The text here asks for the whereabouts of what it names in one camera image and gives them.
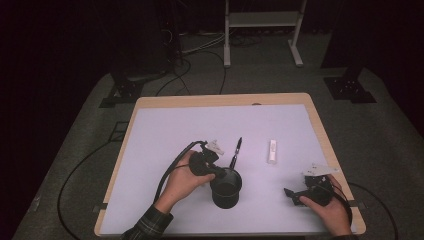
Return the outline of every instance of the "person's right hand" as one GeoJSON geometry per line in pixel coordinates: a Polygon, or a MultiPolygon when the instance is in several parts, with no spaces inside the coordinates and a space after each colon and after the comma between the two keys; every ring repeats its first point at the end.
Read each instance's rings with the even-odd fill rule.
{"type": "Polygon", "coordinates": [[[215,174],[195,176],[191,172],[188,164],[193,153],[193,150],[188,151],[169,174],[165,189],[154,204],[162,213],[169,213],[174,204],[190,195],[198,186],[215,178],[215,174]]]}
{"type": "MultiPolygon", "coordinates": [[[[342,189],[340,183],[332,175],[328,175],[328,177],[330,178],[333,186],[335,186],[334,192],[342,195],[340,192],[342,189]]],[[[318,216],[320,216],[328,231],[330,231],[333,236],[352,234],[346,210],[343,204],[335,197],[333,197],[330,203],[325,207],[319,205],[318,203],[305,196],[301,196],[299,200],[306,206],[310,207],[316,214],[318,214],[318,216]]]]}

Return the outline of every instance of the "finger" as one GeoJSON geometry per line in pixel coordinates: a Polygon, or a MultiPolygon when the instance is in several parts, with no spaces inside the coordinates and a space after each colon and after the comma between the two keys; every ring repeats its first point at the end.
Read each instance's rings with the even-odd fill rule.
{"type": "Polygon", "coordinates": [[[323,207],[321,205],[319,205],[318,203],[312,201],[310,198],[305,197],[305,196],[300,196],[299,200],[305,204],[307,207],[309,207],[310,209],[312,209],[314,212],[316,212],[318,215],[320,215],[320,213],[323,210],[323,207]]]}
{"type": "Polygon", "coordinates": [[[205,176],[201,176],[201,183],[207,183],[212,181],[215,178],[215,174],[207,174],[205,176]]]}

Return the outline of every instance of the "white object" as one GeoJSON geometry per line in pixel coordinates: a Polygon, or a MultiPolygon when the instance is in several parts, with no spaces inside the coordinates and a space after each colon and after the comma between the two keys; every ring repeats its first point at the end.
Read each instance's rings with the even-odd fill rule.
{"type": "Polygon", "coordinates": [[[336,168],[336,167],[329,167],[329,166],[325,166],[325,165],[320,165],[320,164],[315,164],[312,163],[312,167],[303,172],[303,175],[305,176],[322,176],[322,175],[327,175],[327,174],[331,174],[331,173],[336,173],[339,172],[340,169],[336,168]]]}
{"type": "Polygon", "coordinates": [[[277,141],[271,140],[269,143],[269,158],[268,163],[270,164],[276,164],[277,160],[275,158],[275,155],[277,153],[277,141]]]}
{"type": "Polygon", "coordinates": [[[208,144],[206,144],[206,148],[219,155],[224,155],[224,151],[222,151],[221,148],[219,148],[217,140],[208,142],[208,144]]]}

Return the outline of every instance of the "black pen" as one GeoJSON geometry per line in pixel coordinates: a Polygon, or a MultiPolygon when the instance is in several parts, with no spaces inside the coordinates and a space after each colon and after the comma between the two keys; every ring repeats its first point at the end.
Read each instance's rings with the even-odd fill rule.
{"type": "Polygon", "coordinates": [[[231,160],[231,164],[230,164],[231,169],[234,169],[234,166],[236,165],[237,155],[238,155],[238,152],[240,151],[241,141],[242,141],[242,139],[240,138],[238,143],[237,143],[236,153],[234,154],[234,157],[231,160]]]}

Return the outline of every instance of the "black cup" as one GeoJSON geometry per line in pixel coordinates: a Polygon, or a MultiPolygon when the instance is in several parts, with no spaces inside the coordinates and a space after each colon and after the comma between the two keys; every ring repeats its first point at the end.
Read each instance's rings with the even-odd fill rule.
{"type": "Polygon", "coordinates": [[[212,200],[216,206],[229,209],[234,207],[239,200],[242,181],[240,174],[231,168],[224,168],[226,175],[216,177],[210,182],[212,200]]]}

